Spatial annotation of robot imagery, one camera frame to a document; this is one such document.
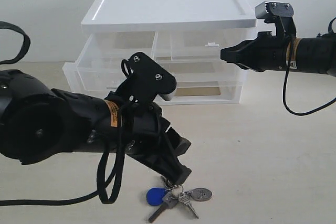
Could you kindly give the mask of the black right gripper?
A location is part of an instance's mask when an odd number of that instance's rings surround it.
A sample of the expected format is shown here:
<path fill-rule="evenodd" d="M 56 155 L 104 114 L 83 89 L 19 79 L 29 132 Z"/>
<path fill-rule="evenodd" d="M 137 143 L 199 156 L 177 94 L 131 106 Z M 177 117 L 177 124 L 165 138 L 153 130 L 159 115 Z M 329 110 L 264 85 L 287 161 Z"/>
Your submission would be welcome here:
<path fill-rule="evenodd" d="M 220 58 L 227 63 L 236 63 L 243 70 L 285 71 L 289 44 L 289 36 L 278 38 L 271 31 L 260 31 L 255 40 L 244 40 L 235 46 L 221 49 Z"/>

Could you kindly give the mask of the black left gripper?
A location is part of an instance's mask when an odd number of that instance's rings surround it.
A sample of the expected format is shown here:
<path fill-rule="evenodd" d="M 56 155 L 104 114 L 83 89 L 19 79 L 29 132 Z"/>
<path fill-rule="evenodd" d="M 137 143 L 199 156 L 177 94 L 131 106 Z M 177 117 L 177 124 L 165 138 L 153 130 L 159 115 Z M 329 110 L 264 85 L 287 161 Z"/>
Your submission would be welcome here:
<path fill-rule="evenodd" d="M 125 136 L 129 138 L 125 152 L 134 160 L 148 166 L 172 184 L 183 184 L 192 170 L 180 163 L 178 156 L 187 152 L 191 142 L 173 129 L 163 117 L 162 109 L 152 103 L 141 115 L 128 107 L 123 111 Z"/>

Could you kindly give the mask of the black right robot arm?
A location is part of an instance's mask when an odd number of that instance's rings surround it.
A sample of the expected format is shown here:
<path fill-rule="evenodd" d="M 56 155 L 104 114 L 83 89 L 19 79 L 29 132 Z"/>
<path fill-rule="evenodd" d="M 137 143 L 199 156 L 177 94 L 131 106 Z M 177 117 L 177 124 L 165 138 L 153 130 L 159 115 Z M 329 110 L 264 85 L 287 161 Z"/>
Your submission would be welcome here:
<path fill-rule="evenodd" d="M 335 76 L 335 36 L 314 38 L 274 36 L 259 32 L 256 39 L 221 49 L 221 60 L 255 72 L 290 71 Z"/>

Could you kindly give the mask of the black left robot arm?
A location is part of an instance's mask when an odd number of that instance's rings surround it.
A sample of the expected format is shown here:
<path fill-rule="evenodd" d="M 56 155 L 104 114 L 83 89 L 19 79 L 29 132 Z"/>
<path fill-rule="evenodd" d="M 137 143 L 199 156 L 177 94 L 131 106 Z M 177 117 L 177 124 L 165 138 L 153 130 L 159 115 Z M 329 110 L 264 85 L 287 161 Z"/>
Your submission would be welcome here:
<path fill-rule="evenodd" d="M 156 103 L 131 102 L 120 92 L 105 99 L 50 89 L 17 69 L 1 71 L 1 154 L 23 165 L 59 153 L 100 153 L 118 147 L 174 184 L 191 170 L 178 157 L 190 141 Z"/>

